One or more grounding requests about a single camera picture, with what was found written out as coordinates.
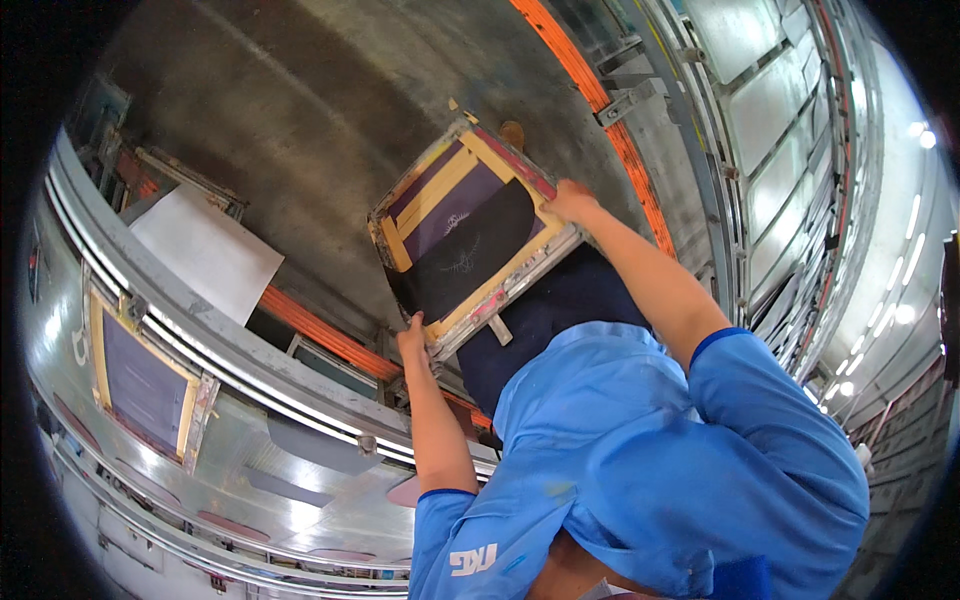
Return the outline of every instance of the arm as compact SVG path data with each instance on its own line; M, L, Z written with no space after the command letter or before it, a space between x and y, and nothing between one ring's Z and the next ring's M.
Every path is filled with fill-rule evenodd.
M731 326L696 278L617 221L583 185L561 180L557 198L544 209L580 225L593 236L640 312L684 369L689 368L690 358L704 338Z
M423 313L417 313L410 329L397 334L396 345L403 358L403 373L410 394L420 493L442 489L477 493L479 488L467 438L430 372L424 342Z

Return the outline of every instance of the white paper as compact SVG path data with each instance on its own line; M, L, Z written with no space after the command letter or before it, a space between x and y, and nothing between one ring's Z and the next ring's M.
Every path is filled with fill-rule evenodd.
M240 324L274 277L283 256L182 183L130 227L168 269Z

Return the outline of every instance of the forearm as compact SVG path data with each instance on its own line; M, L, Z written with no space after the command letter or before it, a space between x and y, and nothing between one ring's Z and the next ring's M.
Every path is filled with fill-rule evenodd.
M452 489L477 493L467 438L440 393L425 355L406 363L403 369L410 394L420 492Z
M640 312L685 369L710 333L731 326L700 282L632 229L597 206L583 227L603 249Z

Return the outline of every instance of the person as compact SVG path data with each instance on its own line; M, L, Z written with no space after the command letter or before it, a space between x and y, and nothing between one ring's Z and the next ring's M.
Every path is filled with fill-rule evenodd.
M841 428L583 185L544 210L606 257L581 245L503 311L512 342L458 352L503 441L483 490L422 315L396 337L421 490L409 597L828 597L869 514Z

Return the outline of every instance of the short sleeve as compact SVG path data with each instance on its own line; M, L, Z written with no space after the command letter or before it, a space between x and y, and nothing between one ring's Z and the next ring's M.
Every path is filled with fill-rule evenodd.
M690 362L690 397L822 502L868 516L866 477L840 426L804 394L762 341L722 329Z
M476 494L463 490L432 490L420 496L414 521L414 552L410 563L412 599L428 598L423 585L450 538L450 530L463 516Z

